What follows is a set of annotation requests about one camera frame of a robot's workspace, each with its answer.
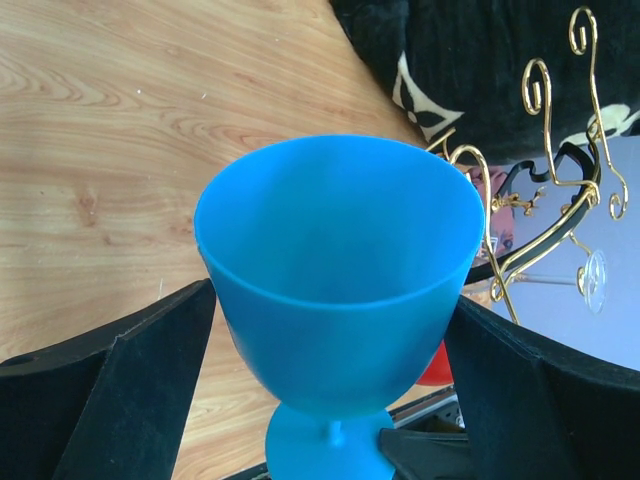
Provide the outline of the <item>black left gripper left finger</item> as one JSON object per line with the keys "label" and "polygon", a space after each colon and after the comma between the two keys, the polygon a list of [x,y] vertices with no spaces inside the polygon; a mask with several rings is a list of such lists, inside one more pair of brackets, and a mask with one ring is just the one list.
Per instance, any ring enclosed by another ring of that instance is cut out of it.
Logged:
{"label": "black left gripper left finger", "polygon": [[4,479],[169,479],[216,306],[207,279],[1,364]]}

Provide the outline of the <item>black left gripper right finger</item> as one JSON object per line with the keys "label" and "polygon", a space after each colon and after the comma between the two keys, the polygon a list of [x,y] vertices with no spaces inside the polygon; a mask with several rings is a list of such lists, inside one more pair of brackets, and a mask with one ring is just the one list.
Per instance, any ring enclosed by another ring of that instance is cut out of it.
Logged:
{"label": "black left gripper right finger", "polygon": [[466,431],[384,429],[405,479],[636,479],[639,373],[461,297],[445,336]]}

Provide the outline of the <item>red plastic wine glass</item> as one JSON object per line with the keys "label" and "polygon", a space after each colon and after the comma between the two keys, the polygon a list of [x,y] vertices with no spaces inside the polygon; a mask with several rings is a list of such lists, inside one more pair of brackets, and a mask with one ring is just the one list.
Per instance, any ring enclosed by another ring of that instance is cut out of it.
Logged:
{"label": "red plastic wine glass", "polygon": [[453,383],[453,374],[444,341],[440,343],[429,366],[416,383],[422,386],[442,386]]}

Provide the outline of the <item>clear wine glass front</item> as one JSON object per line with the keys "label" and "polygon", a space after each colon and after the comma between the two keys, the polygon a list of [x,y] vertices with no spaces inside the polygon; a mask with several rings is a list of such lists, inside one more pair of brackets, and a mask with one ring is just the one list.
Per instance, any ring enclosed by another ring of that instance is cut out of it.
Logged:
{"label": "clear wine glass front", "polygon": [[[495,300],[491,297],[492,280],[482,280],[466,285],[462,292],[488,308]],[[530,271],[520,272],[512,278],[513,283],[533,283],[544,285],[562,285],[576,287],[588,309],[599,314],[604,306],[607,289],[606,259],[601,250],[587,256],[587,261],[573,275],[539,274]]]}

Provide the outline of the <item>gold wire wine glass rack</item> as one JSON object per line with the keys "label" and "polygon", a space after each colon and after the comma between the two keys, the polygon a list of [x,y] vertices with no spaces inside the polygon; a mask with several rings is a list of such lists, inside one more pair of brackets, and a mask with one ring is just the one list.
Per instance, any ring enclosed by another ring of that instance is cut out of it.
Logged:
{"label": "gold wire wine glass rack", "polygon": [[624,217],[629,204],[629,188],[623,175],[616,169],[611,160],[602,109],[600,107],[597,83],[596,62],[599,32],[596,17],[592,10],[584,5],[575,9],[570,17],[568,27],[568,41],[572,53],[576,56],[590,55],[589,65],[589,93],[594,119],[586,127],[585,137],[587,149],[581,150],[577,146],[565,142],[558,151],[552,150],[551,122],[552,122],[552,81],[549,69],[543,59],[531,59],[524,68],[521,80],[521,98],[524,110],[531,116],[543,116],[543,147],[547,161],[547,170],[538,172],[533,161],[522,161],[510,171],[516,175],[527,170],[530,179],[535,183],[551,182],[558,187],[574,188],[576,193],[569,203],[561,207],[558,220],[554,221],[542,233],[538,234],[524,246],[503,258],[496,256],[490,235],[491,215],[503,207],[522,208],[527,216],[536,208],[536,201],[544,195],[544,189],[536,190],[534,197],[524,201],[516,193],[504,196],[501,192],[493,192],[489,165],[481,151],[470,144],[461,144],[454,150],[448,149],[448,139],[455,133],[450,128],[438,139],[428,144],[426,150],[437,154],[449,164],[459,163],[464,155],[469,155],[481,170],[484,191],[485,233],[482,251],[486,254],[491,269],[491,297],[495,302],[503,302],[509,312],[511,321],[520,323],[508,287],[512,278],[527,269],[552,252],[564,240],[570,240],[582,249],[587,256],[595,252],[580,242],[575,236],[575,229],[584,219],[586,213],[601,201],[601,158],[606,166],[621,184],[622,192],[613,193],[608,200],[610,217],[618,221]]}

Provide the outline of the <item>blue wine glass front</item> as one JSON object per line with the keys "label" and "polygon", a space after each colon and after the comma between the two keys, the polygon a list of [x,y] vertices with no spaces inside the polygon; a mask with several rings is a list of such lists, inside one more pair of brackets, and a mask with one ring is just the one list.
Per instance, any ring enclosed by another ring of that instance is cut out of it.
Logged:
{"label": "blue wine glass front", "polygon": [[235,347],[279,402],[274,479],[390,479],[389,406],[441,344],[485,210],[446,160],[361,135],[291,139],[222,169],[194,215]]}

